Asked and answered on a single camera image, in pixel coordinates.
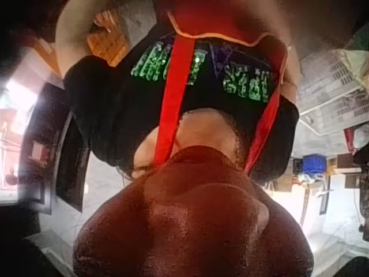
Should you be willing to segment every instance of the orange trim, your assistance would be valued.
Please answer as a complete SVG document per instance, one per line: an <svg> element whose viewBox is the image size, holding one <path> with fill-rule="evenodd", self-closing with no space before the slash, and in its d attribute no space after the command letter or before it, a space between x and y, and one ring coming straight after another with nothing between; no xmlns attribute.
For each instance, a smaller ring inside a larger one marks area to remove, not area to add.
<svg viewBox="0 0 369 277"><path fill-rule="evenodd" d="M271 33L268 33L268 32L265 32L263 34L261 34L255 41L253 41L252 43L247 43L247 42L244 42L242 40L239 40L239 39L234 39L234 38L231 38L229 36L226 36L226 35L223 35L221 33L203 33L201 35L191 35L189 33L185 33L185 32L182 32L182 30L179 28L172 12L167 12L167 15L168 15L168 18L170 20L170 22L172 23L172 26L174 28L174 30L180 34L181 36L184 36L184 37L187 37L187 38L191 38L191 39L204 39L204 38L219 38L219 39L224 39L224 40L227 40L229 42L233 42L233 43L238 43L238 44L241 44L241 45L244 45L246 47L254 47L258 44L260 44L261 40L266 38L266 37L271 37L271 38L275 38L277 39L275 36L273 36ZM280 70L279 70L279 85L278 85L278 88L280 86L280 84L283 83L283 78L284 78L284 72L285 72L285 66L286 66L286 61L287 61L287 53L288 53L288 49L286 47L286 45L280 41L280 43L284 46L284 58L282 60L282 64L281 64L281 67L280 67Z"/></svg>

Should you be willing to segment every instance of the cable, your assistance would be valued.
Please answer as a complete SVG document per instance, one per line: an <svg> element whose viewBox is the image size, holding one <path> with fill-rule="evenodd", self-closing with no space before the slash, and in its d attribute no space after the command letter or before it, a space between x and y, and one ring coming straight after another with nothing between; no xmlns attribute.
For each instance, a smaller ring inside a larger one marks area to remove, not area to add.
<svg viewBox="0 0 369 277"><path fill-rule="evenodd" d="M359 221L359 224L362 225L362 221L360 219L360 214L359 214L359 209L357 208L357 203L356 203L355 189L353 189L352 191L353 191L353 204L355 205L357 220Z"/></svg>

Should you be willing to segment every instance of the hand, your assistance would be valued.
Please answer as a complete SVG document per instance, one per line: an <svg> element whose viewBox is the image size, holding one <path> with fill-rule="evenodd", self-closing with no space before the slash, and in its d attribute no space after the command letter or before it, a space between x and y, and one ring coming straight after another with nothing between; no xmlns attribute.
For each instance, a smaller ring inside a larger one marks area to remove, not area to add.
<svg viewBox="0 0 369 277"><path fill-rule="evenodd" d="M99 27L103 27L106 29L108 33L111 33L111 30L118 27L116 11L106 10L102 13L99 13L94 19L93 23L95 23Z"/></svg>

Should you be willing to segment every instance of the red object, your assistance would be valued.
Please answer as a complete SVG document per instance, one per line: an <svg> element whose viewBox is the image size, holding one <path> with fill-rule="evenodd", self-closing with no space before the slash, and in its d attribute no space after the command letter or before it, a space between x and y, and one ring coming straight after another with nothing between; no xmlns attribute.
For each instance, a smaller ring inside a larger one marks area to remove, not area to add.
<svg viewBox="0 0 369 277"><path fill-rule="evenodd" d="M355 152L355 148L353 147L353 132L354 132L353 128L344 129L347 150L350 153Z"/></svg>
<svg viewBox="0 0 369 277"><path fill-rule="evenodd" d="M214 2L214 5L208 4L208 2L197 1L195 5L193 0L176 1L175 10L168 13L177 36L161 107L155 165L163 164L172 151L180 105L190 73L195 40L199 38L222 38L248 47L257 45L258 49L280 72L279 85L257 124L255 138L246 160L245 171L248 173L255 165L266 143L278 112L279 88L283 79L287 49L284 44L268 33L258 32L257 29L251 27L247 31L237 28L235 17L238 12L232 8L232 5L227 5L227 3L221 1Z"/></svg>
<svg viewBox="0 0 369 277"><path fill-rule="evenodd" d="M155 149L155 166L165 163L173 148L179 121L179 109L185 94L194 47L194 39L177 35L171 55L171 60L174 62L171 62L169 67L161 106L159 133Z"/></svg>

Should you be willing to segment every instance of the bright light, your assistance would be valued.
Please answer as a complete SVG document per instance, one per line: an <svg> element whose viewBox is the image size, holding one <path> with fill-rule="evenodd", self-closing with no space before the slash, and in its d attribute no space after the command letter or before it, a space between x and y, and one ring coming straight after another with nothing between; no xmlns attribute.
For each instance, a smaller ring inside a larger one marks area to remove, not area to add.
<svg viewBox="0 0 369 277"><path fill-rule="evenodd" d="M14 80L9 80L6 85L10 100L21 111L27 112L37 101L37 95L28 88L23 87Z"/></svg>

